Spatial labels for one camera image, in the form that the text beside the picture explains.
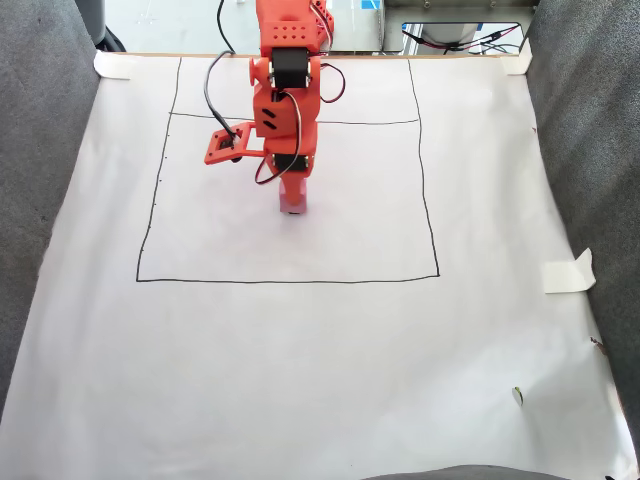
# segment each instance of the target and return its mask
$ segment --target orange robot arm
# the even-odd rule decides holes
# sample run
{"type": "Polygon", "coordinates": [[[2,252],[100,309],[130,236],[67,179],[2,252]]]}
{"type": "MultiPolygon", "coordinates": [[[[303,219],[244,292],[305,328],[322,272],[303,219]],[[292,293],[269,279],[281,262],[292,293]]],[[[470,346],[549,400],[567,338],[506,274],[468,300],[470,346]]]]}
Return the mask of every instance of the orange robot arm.
{"type": "Polygon", "coordinates": [[[333,17],[325,0],[257,0],[260,58],[250,60],[254,121],[213,134],[207,165],[243,156],[262,157],[256,183],[281,179],[280,210],[306,211],[306,178],[313,170],[320,111],[320,55],[333,43],[333,17]],[[248,150],[251,130],[264,138],[261,151],[248,150]],[[258,180],[264,165],[271,176],[258,180]]]}

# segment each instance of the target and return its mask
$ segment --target small object on paper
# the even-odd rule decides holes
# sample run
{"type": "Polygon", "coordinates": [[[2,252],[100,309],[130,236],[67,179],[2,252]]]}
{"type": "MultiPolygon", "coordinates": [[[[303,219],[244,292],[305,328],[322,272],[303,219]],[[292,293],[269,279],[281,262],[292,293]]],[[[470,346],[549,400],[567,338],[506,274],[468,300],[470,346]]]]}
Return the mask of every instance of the small object on paper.
{"type": "Polygon", "coordinates": [[[130,80],[136,61],[131,57],[96,51],[93,68],[102,78],[130,80]]]}
{"type": "Polygon", "coordinates": [[[519,387],[514,387],[511,390],[511,393],[513,394],[513,398],[515,398],[516,402],[518,402],[518,405],[524,405],[524,397],[522,396],[522,392],[519,387]]]}
{"type": "Polygon", "coordinates": [[[603,354],[605,357],[607,356],[607,351],[604,349],[604,345],[602,344],[602,342],[599,342],[595,338],[591,337],[591,343],[598,347],[598,350],[600,350],[601,354],[603,354]]]}
{"type": "Polygon", "coordinates": [[[591,249],[573,262],[548,262],[542,266],[544,293],[583,292],[596,283],[591,269],[591,249]]]}
{"type": "Polygon", "coordinates": [[[500,57],[500,62],[502,62],[502,68],[507,75],[524,75],[529,70],[532,59],[531,45],[527,38],[517,57],[515,55],[500,57]]]}

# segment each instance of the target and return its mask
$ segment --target gray fabric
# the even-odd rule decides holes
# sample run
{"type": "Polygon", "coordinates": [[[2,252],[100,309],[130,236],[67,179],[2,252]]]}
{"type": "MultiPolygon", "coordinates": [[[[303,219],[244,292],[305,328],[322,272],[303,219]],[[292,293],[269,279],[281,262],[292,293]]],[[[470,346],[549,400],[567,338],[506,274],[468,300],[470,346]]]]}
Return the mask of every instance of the gray fabric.
{"type": "Polygon", "coordinates": [[[104,38],[106,32],[104,0],[75,0],[80,15],[94,45],[104,38]]]}
{"type": "Polygon", "coordinates": [[[73,0],[0,0],[0,412],[99,78],[73,0]]]}
{"type": "Polygon", "coordinates": [[[542,158],[640,452],[640,2],[542,0],[527,74],[542,158]]]}
{"type": "Polygon", "coordinates": [[[491,465],[465,465],[421,473],[398,473],[365,480],[562,480],[543,473],[524,472],[491,465]]]}

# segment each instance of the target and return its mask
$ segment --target black marker line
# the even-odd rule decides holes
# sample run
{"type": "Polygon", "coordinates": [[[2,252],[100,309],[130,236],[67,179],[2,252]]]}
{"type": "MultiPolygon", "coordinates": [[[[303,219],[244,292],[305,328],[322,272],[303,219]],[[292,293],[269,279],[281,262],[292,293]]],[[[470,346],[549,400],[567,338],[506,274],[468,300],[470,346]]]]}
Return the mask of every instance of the black marker line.
{"type": "MultiPolygon", "coordinates": [[[[171,112],[173,112],[173,108],[176,106],[176,99],[178,98],[178,85],[180,83],[180,67],[182,66],[182,57],[180,57],[180,61],[178,62],[178,69],[176,71],[176,93],[173,95],[173,104],[171,105],[171,112]]],[[[153,220],[153,208],[156,204],[156,195],[158,193],[158,182],[160,181],[160,171],[162,170],[162,164],[164,162],[164,152],[167,148],[167,139],[169,138],[169,126],[171,125],[171,112],[169,112],[169,119],[167,120],[167,130],[164,134],[164,145],[162,145],[162,155],[160,156],[160,166],[158,167],[158,174],[156,175],[156,186],[153,189],[153,200],[151,201],[151,212],[149,213],[149,224],[147,225],[147,231],[144,234],[144,240],[142,240],[142,245],[140,246],[140,253],[138,254],[138,266],[136,268],[136,282],[139,282],[140,278],[140,262],[142,261],[142,252],[144,250],[144,245],[147,243],[147,238],[149,237],[149,230],[151,230],[151,221],[153,220]]]]}
{"type": "MultiPolygon", "coordinates": [[[[170,115],[178,115],[181,117],[195,117],[195,118],[210,118],[215,120],[214,117],[209,115],[194,115],[192,113],[178,113],[178,112],[169,112],[170,115]]],[[[223,117],[225,120],[244,120],[247,122],[253,122],[253,118],[242,118],[242,117],[223,117]]],[[[328,123],[328,124],[339,124],[339,125],[396,125],[400,123],[414,123],[419,122],[419,118],[414,118],[413,120],[398,120],[397,122],[331,122],[328,120],[318,120],[318,123],[328,123]]]]}
{"type": "Polygon", "coordinates": [[[418,119],[420,120],[420,135],[418,140],[418,158],[420,159],[420,170],[422,171],[422,201],[424,202],[424,211],[427,214],[427,223],[431,232],[431,247],[433,248],[433,259],[436,261],[436,273],[440,276],[440,265],[438,264],[438,254],[436,253],[436,243],[433,239],[433,228],[431,228],[431,220],[429,218],[429,208],[427,208],[427,198],[424,196],[424,165],[422,163],[422,116],[420,115],[420,105],[418,104],[418,95],[416,95],[416,86],[413,83],[413,73],[411,72],[411,61],[407,58],[409,66],[409,77],[411,78],[411,89],[413,90],[413,98],[416,99],[416,108],[418,109],[418,119]]]}
{"type": "Polygon", "coordinates": [[[153,278],[148,280],[136,280],[138,283],[154,283],[154,282],[179,282],[179,283],[230,283],[240,285],[262,285],[262,284],[309,284],[309,283],[323,283],[323,284],[337,284],[337,285],[356,285],[361,283],[408,283],[418,280],[425,280],[427,278],[437,278],[440,275],[426,275],[424,277],[416,278],[404,278],[401,280],[354,280],[354,281],[340,281],[340,280],[185,280],[180,278],[153,278]]]}

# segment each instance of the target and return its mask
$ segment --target wire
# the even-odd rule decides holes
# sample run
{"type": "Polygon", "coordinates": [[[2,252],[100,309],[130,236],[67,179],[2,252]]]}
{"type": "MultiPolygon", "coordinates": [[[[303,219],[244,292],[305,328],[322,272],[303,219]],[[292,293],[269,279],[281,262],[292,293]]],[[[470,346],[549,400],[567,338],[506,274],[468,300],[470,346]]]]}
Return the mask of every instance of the wire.
{"type": "Polygon", "coordinates": [[[311,2],[310,5],[311,5],[311,9],[313,10],[313,13],[315,13],[316,16],[320,19],[325,31],[327,32],[327,37],[329,37],[329,51],[330,51],[331,48],[333,47],[333,33],[331,32],[331,28],[329,28],[329,21],[324,15],[322,15],[322,12],[320,11],[320,9],[314,5],[313,1],[311,2]]]}
{"type": "Polygon", "coordinates": [[[291,167],[293,167],[294,163],[296,163],[296,160],[298,159],[298,154],[300,153],[300,144],[302,143],[302,117],[300,116],[300,108],[298,107],[298,102],[296,101],[296,98],[289,92],[281,92],[283,94],[285,94],[286,96],[288,96],[291,101],[293,102],[293,108],[296,111],[296,153],[293,156],[293,160],[291,160],[291,163],[287,166],[287,168],[285,168],[284,170],[279,171],[278,173],[271,175],[269,178],[267,178],[266,180],[258,180],[258,176],[260,175],[260,172],[262,171],[262,167],[264,167],[264,164],[267,161],[267,157],[265,156],[262,159],[262,162],[260,162],[260,165],[258,165],[258,169],[256,170],[256,176],[255,176],[255,181],[258,185],[265,185],[267,183],[272,182],[273,180],[275,180],[276,178],[280,178],[282,175],[284,175],[285,173],[287,173],[289,171],[289,169],[291,167]]]}
{"type": "Polygon", "coordinates": [[[322,95],[320,95],[320,99],[324,102],[324,103],[333,103],[333,102],[337,102],[338,100],[340,100],[340,97],[342,97],[342,95],[344,94],[344,90],[345,88],[347,88],[347,79],[344,78],[344,73],[342,73],[342,70],[340,70],[338,67],[336,67],[335,65],[331,65],[330,63],[321,63],[320,64],[320,69],[323,69],[324,67],[330,67],[333,68],[335,71],[337,71],[340,76],[342,77],[342,90],[340,90],[340,93],[338,94],[337,97],[332,98],[331,100],[325,100],[324,98],[322,98],[322,95]]]}
{"type": "Polygon", "coordinates": [[[512,45],[510,43],[501,43],[499,45],[494,45],[493,43],[484,42],[482,43],[482,46],[483,47],[486,46],[487,48],[485,48],[480,52],[469,52],[469,53],[472,55],[484,55],[489,50],[497,50],[498,52],[509,54],[509,52],[507,52],[504,47],[513,47],[513,48],[520,49],[520,47],[518,47],[517,45],[512,45]]]}
{"type": "Polygon", "coordinates": [[[213,105],[211,104],[211,99],[209,98],[209,77],[211,76],[211,70],[213,69],[215,64],[218,63],[218,61],[222,57],[227,55],[227,54],[233,55],[233,52],[230,51],[230,50],[225,50],[224,52],[220,53],[213,60],[213,62],[211,62],[211,65],[209,65],[209,69],[207,70],[207,74],[204,77],[204,98],[207,101],[207,105],[209,106],[209,110],[211,110],[211,113],[213,113],[213,116],[216,117],[216,120],[218,120],[220,122],[222,127],[227,131],[227,133],[231,136],[231,138],[235,138],[236,133],[233,130],[231,130],[231,127],[229,126],[227,121],[224,118],[222,118],[222,115],[220,115],[218,113],[218,111],[215,108],[213,108],[213,105]]]}
{"type": "Polygon", "coordinates": [[[445,52],[446,51],[460,52],[460,51],[463,51],[463,50],[469,50],[472,47],[477,47],[478,45],[484,45],[485,43],[495,42],[499,38],[502,38],[505,35],[513,32],[516,28],[518,28],[518,27],[515,26],[515,27],[509,27],[509,28],[505,28],[505,29],[502,29],[502,30],[498,30],[497,32],[493,32],[493,33],[491,33],[489,35],[485,35],[484,37],[477,38],[475,40],[471,40],[470,42],[464,42],[464,43],[453,42],[453,43],[447,43],[447,44],[437,44],[437,43],[429,42],[429,41],[427,41],[427,40],[425,40],[423,38],[416,37],[415,35],[407,32],[406,30],[403,30],[402,33],[404,33],[408,37],[412,38],[414,41],[416,41],[420,45],[426,45],[426,46],[431,47],[431,48],[435,48],[435,49],[439,49],[439,50],[445,50],[445,52]]]}
{"type": "Polygon", "coordinates": [[[220,0],[220,5],[218,5],[218,15],[217,15],[218,30],[220,30],[220,35],[222,35],[222,39],[224,40],[224,43],[227,44],[227,47],[229,47],[229,50],[231,50],[231,53],[235,54],[236,51],[233,49],[233,47],[229,43],[229,40],[227,40],[227,37],[224,36],[224,32],[222,31],[222,24],[220,23],[220,14],[222,13],[222,5],[224,5],[224,0],[220,0]]]}

